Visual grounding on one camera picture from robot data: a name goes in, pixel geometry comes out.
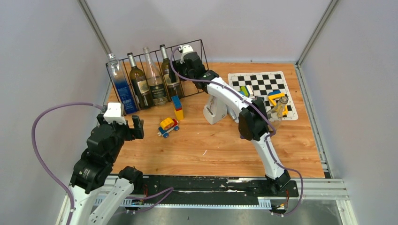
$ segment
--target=toy car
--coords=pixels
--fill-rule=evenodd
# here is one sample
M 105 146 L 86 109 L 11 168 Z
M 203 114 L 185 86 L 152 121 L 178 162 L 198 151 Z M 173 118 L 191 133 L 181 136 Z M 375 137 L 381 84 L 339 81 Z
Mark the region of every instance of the toy car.
M 178 131 L 180 127 L 178 126 L 178 121 L 175 119 L 171 119 L 170 117 L 163 120 L 161 122 L 161 126 L 159 127 L 158 136 L 163 136 L 164 138 L 168 137 L 168 134 L 172 131 Z

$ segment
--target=blue label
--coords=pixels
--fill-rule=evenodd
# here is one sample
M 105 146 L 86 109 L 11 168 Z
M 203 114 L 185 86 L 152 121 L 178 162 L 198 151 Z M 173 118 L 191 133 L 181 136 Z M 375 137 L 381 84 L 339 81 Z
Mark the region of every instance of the blue label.
M 112 80 L 116 86 L 117 93 L 119 94 L 120 100 L 124 105 L 126 114 L 135 113 L 138 111 L 133 101 L 133 96 L 127 85 L 127 81 L 124 77 L 118 77 L 117 79 L 113 76 Z

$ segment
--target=clear glass bottle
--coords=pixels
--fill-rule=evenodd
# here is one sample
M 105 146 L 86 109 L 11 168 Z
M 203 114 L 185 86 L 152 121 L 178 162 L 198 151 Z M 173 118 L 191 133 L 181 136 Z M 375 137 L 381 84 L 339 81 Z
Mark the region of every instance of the clear glass bottle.
M 180 79 L 170 68 L 170 59 L 168 58 L 166 47 L 164 45 L 160 45 L 160 48 L 163 57 L 161 72 L 163 73 L 164 81 L 166 82 L 168 95 L 170 98 L 177 95 L 178 98 L 181 99 L 184 97 L 184 93 L 181 88 Z
M 111 74 L 112 81 L 116 87 L 120 100 L 124 105 L 124 110 L 126 114 L 134 113 L 137 111 L 137 107 L 134 104 L 131 90 L 127 84 L 123 68 L 115 54 L 111 53 L 107 56 L 109 59 L 108 70 Z
M 135 97 L 137 103 L 141 109 L 150 108 L 153 106 L 153 100 L 151 92 L 149 91 L 148 84 L 146 82 L 145 74 L 141 69 L 137 67 L 133 53 L 128 53 L 127 57 L 129 58 L 131 65 L 129 78 L 136 95 Z
M 286 96 L 280 97 L 278 103 L 267 112 L 268 120 L 275 127 L 275 129 L 278 129 L 279 125 L 281 125 L 283 111 L 285 110 L 285 106 L 288 101 L 289 101 L 288 97 Z M 270 131 L 274 132 L 270 126 L 268 126 L 268 128 Z
M 149 90 L 152 94 L 153 103 L 155 105 L 165 104 L 168 101 L 166 88 L 159 70 L 152 61 L 148 47 L 144 48 L 144 54 L 146 60 L 146 80 L 148 81 Z

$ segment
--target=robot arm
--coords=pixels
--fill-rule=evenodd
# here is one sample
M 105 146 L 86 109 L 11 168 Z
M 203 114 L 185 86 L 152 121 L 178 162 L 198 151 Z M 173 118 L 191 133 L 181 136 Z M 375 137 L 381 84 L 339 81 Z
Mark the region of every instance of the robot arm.
M 91 213 L 95 199 L 107 176 L 112 171 L 124 141 L 144 138 L 143 121 L 132 116 L 134 128 L 129 128 L 123 115 L 123 104 L 109 103 L 97 116 L 99 126 L 87 139 L 87 149 L 73 168 L 71 192 L 75 209 L 70 225 L 105 225 L 111 219 L 123 199 L 142 186 L 142 172 L 127 166 L 119 172 L 113 189 Z M 67 224 L 69 210 L 63 212 L 60 224 Z
M 194 79 L 194 84 L 198 89 L 204 90 L 211 95 L 208 104 L 203 110 L 207 121 L 214 124 L 225 118 L 227 106 L 238 115 L 238 127 L 241 136 L 251 141 L 255 146 L 264 165 L 266 177 L 270 178 L 272 188 L 276 189 L 276 191 L 281 190 L 290 180 L 289 173 L 279 167 L 271 156 L 272 154 L 276 161 L 281 163 L 271 143 L 267 123 L 256 110 L 246 103 L 252 103 L 263 115 L 267 116 L 264 99 L 257 98 L 252 100 L 232 88 L 226 88 L 228 84 L 216 72 L 205 69 L 200 57 L 193 51 L 192 47 L 185 45 L 180 47 L 180 49 L 182 53 L 181 59 L 173 62 L 177 72 L 184 77 Z M 202 80 L 211 81 L 211 83 L 201 82 Z

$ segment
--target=white wall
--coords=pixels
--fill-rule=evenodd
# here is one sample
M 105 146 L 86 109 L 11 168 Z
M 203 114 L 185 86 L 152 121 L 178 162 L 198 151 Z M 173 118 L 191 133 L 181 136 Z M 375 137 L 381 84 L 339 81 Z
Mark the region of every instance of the white wall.
M 397 8 L 342 0 L 303 65 L 328 160 L 361 225 L 397 219 Z
M 297 60 L 330 0 L 87 0 L 119 57 L 203 39 L 212 61 Z
M 101 104 L 106 55 L 75 0 L 2 1 L 0 30 L 0 224 L 53 225 L 65 192 L 38 163 L 31 126 L 57 104 Z M 65 183 L 97 113 L 65 108 L 38 125 L 39 151 Z

